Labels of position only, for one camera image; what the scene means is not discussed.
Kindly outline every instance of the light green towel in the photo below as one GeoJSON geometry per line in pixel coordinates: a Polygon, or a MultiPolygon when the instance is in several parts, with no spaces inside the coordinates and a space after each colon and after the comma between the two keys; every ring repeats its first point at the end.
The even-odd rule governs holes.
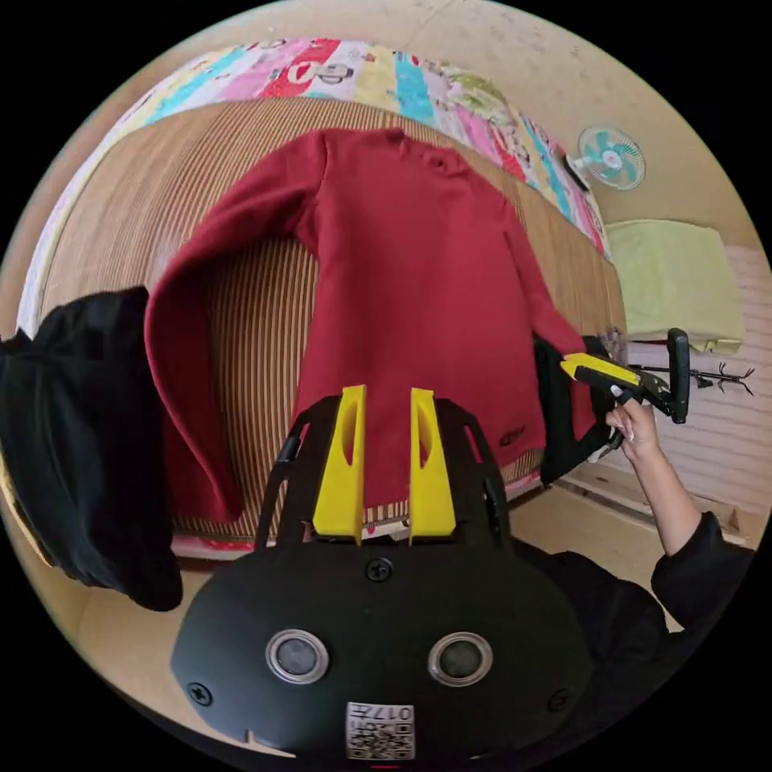
{"type": "Polygon", "coordinates": [[[633,340],[664,340],[670,327],[697,351],[733,354],[745,338],[742,304],[721,237],[670,220],[607,226],[633,340]]]}

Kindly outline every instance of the label sticker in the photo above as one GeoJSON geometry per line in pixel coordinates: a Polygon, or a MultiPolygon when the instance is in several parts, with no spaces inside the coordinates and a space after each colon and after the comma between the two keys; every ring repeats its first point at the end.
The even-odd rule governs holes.
{"type": "Polygon", "coordinates": [[[365,760],[394,762],[415,758],[413,706],[348,703],[346,752],[349,758],[365,760]]]}

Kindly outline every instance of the wall fan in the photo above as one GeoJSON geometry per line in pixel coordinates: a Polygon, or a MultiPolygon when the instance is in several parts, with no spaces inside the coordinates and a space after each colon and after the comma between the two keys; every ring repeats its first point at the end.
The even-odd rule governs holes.
{"type": "Polygon", "coordinates": [[[646,176],[640,148],[617,129],[591,126],[579,135],[579,158],[563,157],[563,163],[579,185],[589,190],[587,175],[618,191],[637,187],[646,176]]]}

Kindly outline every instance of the bed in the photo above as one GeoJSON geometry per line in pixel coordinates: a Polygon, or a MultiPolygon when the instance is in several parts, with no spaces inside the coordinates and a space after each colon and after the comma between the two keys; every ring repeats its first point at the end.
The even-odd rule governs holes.
{"type": "MultiPolygon", "coordinates": [[[[448,63],[359,41],[275,40],[198,57],[148,92],[78,170],[48,219],[18,324],[99,290],[151,287],[207,209],[263,155],[324,127],[401,127],[454,147],[511,201],[553,301],[583,334],[624,331],[608,241],[561,148],[493,84],[448,63]]],[[[208,300],[216,394],[241,519],[175,521],[180,556],[228,560],[253,546],[273,459],[289,428],[317,280],[293,240],[224,261],[208,300]]],[[[503,470],[508,490],[538,475],[540,452],[503,470]]],[[[407,503],[365,513],[366,536],[398,530],[407,503]]]]}

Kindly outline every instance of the sweater collar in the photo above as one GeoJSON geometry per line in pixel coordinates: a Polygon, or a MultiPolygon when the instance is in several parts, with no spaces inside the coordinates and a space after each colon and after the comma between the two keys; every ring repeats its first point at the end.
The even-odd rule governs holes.
{"type": "Polygon", "coordinates": [[[402,129],[386,129],[386,137],[390,144],[399,148],[400,158],[414,158],[445,177],[464,175],[469,170],[456,150],[411,139],[402,129]]]}

